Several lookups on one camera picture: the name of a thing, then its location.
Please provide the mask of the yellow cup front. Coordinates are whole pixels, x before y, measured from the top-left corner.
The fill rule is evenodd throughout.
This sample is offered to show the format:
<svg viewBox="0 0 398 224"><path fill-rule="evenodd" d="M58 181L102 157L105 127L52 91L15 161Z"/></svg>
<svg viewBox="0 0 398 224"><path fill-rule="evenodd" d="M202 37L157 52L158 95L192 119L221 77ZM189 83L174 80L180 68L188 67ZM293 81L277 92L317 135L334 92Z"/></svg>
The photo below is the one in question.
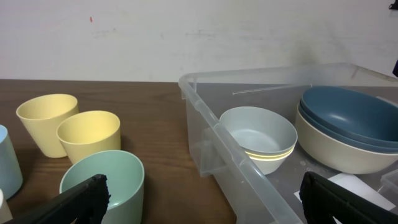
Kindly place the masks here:
<svg viewBox="0 0 398 224"><path fill-rule="evenodd" d="M73 115L61 122L56 134L72 164L97 152L121 148L121 122L109 111Z"/></svg>

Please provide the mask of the grey small bowl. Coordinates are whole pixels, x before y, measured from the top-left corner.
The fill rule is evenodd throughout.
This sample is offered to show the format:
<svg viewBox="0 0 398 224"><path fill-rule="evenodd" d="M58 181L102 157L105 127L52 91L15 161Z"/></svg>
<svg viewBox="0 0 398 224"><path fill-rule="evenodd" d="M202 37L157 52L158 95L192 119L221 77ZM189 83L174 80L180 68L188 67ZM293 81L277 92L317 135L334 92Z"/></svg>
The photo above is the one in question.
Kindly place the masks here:
<svg viewBox="0 0 398 224"><path fill-rule="evenodd" d="M245 151L280 154L295 147L298 134L283 116L253 106L240 106L225 111L220 124Z"/></svg>

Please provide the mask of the clear plastic storage container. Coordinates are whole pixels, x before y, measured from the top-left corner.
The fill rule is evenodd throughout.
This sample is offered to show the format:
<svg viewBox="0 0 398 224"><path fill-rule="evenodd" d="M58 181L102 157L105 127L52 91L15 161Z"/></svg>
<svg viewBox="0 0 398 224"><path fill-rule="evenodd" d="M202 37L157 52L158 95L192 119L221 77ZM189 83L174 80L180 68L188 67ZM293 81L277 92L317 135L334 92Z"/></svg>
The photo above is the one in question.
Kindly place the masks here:
<svg viewBox="0 0 398 224"><path fill-rule="evenodd" d="M328 167L299 144L274 172L264 175L226 128L221 115L235 107L273 111L295 128L303 93L334 86L379 98L397 107L397 79L349 63L191 73L180 78L187 104L190 154L202 176L212 175L233 208L238 223L304 223L295 196L306 172L329 179L349 174ZM349 174L392 202L397 211L397 161L372 174Z"/></svg>

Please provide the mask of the dark blue bowl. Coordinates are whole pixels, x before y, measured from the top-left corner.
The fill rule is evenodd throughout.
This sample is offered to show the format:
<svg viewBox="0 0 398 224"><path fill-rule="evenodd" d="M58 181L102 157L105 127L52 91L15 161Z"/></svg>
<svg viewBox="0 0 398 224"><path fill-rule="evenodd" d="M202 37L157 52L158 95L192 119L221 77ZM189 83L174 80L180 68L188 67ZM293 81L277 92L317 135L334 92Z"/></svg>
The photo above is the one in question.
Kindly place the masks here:
<svg viewBox="0 0 398 224"><path fill-rule="evenodd" d="M347 138L341 134L338 134L332 130L327 129L326 127L322 126L320 123L316 122L313 118L311 118L306 112L304 112L301 104L298 104L298 112L300 115L304 118L305 121L310 123L315 129L320 131L323 134L326 134L327 136L340 141L342 143L345 143L347 145L357 147L363 150L367 151L372 151L372 152L380 152L380 153L386 153L386 154L397 154L397 148L396 147L383 147L383 146L375 146L372 144L360 142L354 139Z"/></svg>
<svg viewBox="0 0 398 224"><path fill-rule="evenodd" d="M397 147L397 107L354 90L315 86L300 100L320 125L349 139L374 146Z"/></svg>

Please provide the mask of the mint green cup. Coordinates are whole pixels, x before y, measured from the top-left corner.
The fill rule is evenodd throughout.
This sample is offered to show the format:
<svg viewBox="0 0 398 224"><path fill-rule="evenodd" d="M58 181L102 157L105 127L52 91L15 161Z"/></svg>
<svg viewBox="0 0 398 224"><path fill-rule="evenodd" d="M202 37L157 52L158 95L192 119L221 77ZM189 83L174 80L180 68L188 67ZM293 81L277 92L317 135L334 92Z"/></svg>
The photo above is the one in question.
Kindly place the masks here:
<svg viewBox="0 0 398 224"><path fill-rule="evenodd" d="M110 196L102 224L135 224L142 220L144 166L134 154L122 150L101 151L72 165L64 174L59 192L103 174Z"/></svg>

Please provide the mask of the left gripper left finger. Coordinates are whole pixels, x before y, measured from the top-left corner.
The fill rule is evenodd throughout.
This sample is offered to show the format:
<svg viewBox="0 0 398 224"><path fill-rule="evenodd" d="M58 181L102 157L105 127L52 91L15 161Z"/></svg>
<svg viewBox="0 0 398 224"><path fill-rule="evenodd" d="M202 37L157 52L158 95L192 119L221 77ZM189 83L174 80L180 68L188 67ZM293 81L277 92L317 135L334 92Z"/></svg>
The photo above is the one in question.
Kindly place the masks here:
<svg viewBox="0 0 398 224"><path fill-rule="evenodd" d="M101 224L111 197L106 181L96 174L6 224Z"/></svg>

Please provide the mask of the white small bowl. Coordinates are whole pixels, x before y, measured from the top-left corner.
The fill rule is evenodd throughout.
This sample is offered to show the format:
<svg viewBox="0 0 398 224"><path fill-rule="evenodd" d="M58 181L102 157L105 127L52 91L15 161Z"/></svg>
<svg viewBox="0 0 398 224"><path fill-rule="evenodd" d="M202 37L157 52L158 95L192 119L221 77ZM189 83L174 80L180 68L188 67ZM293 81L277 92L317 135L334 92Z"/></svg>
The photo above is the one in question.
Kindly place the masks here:
<svg viewBox="0 0 398 224"><path fill-rule="evenodd" d="M283 156L277 156L277 157L254 157L250 156L252 159L253 163L259 168L259 170L264 174L270 174L274 171L276 171L281 164L286 160L287 157L289 157L291 153L283 155Z"/></svg>

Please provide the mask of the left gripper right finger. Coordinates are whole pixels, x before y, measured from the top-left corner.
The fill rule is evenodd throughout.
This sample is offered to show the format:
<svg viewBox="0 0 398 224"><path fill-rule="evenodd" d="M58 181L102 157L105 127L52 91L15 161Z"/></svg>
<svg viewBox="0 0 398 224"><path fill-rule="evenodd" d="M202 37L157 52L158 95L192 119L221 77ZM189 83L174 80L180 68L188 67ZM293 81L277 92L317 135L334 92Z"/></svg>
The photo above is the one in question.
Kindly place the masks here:
<svg viewBox="0 0 398 224"><path fill-rule="evenodd" d="M344 189L315 172L306 172L299 197L308 224L397 223L397 215Z"/></svg>

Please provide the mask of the large beige bowl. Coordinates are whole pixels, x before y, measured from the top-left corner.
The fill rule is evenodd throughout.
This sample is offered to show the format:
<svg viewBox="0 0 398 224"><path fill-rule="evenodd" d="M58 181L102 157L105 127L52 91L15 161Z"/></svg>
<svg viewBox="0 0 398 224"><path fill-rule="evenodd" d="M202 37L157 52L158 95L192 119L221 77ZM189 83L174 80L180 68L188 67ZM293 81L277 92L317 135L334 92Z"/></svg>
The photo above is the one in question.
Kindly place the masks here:
<svg viewBox="0 0 398 224"><path fill-rule="evenodd" d="M297 112L298 143L318 162L349 174L372 174L397 161L397 154L366 151L333 139L317 130Z"/></svg>

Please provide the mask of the yellow small bowl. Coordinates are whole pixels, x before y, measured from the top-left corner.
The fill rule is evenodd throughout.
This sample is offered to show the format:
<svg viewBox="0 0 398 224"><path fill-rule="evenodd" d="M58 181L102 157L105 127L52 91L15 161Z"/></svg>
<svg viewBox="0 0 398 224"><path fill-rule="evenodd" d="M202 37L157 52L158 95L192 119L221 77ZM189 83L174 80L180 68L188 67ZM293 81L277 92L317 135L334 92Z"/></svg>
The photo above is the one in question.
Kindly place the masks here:
<svg viewBox="0 0 398 224"><path fill-rule="evenodd" d="M280 154L260 154L259 152L249 152L249 151L245 151L245 153L249 156L249 157L253 157L255 159L260 159L260 160L273 160L273 159L281 159L283 157L287 157L289 156L293 151L294 151L294 147L289 148L288 151L285 151L283 153Z"/></svg>

